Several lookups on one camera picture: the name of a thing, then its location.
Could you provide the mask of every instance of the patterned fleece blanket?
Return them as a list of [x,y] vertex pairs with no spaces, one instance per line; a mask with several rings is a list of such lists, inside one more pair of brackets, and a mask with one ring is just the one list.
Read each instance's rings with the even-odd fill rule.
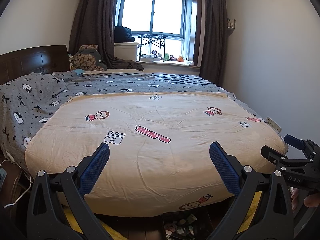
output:
[[25,150],[34,135],[69,98],[85,94],[129,92],[224,92],[259,118],[234,94],[198,76],[165,73],[99,73],[77,76],[73,71],[31,73],[0,85],[1,149],[28,171]]

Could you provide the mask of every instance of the silver bolt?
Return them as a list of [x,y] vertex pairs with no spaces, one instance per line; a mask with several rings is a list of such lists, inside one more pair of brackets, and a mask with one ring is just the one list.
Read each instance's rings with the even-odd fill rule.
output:
[[75,170],[76,170],[75,166],[70,166],[70,167],[67,168],[67,172],[68,173],[73,173]]
[[244,170],[245,170],[246,172],[251,172],[251,171],[252,171],[252,167],[250,167],[250,166],[245,166],[245,167],[244,167]]
[[45,171],[39,171],[39,172],[38,172],[38,176],[39,176],[39,177],[42,177],[44,174],[45,174]]
[[280,177],[281,176],[281,171],[275,171],[275,175]]

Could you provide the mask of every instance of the headboard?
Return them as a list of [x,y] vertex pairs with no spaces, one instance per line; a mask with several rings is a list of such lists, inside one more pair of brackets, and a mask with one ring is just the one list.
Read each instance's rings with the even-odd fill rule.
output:
[[51,74],[69,69],[65,45],[21,49],[0,55],[0,85],[31,72]]

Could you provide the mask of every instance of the yellow towel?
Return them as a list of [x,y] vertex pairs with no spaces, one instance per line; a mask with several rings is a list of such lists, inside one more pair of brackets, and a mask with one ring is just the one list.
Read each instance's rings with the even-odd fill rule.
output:
[[251,206],[248,210],[247,215],[244,218],[244,222],[242,223],[238,233],[241,233],[249,228],[251,221],[254,217],[254,214],[256,213],[256,210],[257,210],[257,207],[259,204],[259,200],[261,198],[261,194],[262,194],[262,192],[256,192],[256,194],[254,195]]
[[[73,213],[71,212],[70,208],[64,208],[63,209],[68,222],[71,226],[71,228],[79,233],[83,233],[81,228],[79,227],[75,217],[73,216]],[[105,224],[104,222],[102,222],[101,220],[99,220],[101,225],[104,227],[104,229],[111,235],[111,237],[114,240],[128,240],[127,238],[125,238],[124,236],[122,236],[121,234],[119,234],[117,231],[113,230],[110,226],[108,226],[107,224]]]

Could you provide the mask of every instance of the blue gripper pad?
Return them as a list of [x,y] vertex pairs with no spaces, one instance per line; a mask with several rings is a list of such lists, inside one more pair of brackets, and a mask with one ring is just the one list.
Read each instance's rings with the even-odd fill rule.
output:
[[240,177],[228,160],[230,156],[226,154],[218,142],[210,145],[209,155],[227,190],[237,197],[241,191]]
[[305,145],[303,143],[303,140],[297,139],[289,134],[287,134],[284,137],[284,142],[295,147],[298,150],[304,150],[305,149]]
[[80,176],[80,186],[78,190],[81,196],[89,194],[92,191],[93,186],[96,184],[103,168],[109,160],[109,156],[110,149],[106,143],[101,144],[94,152],[90,163]]

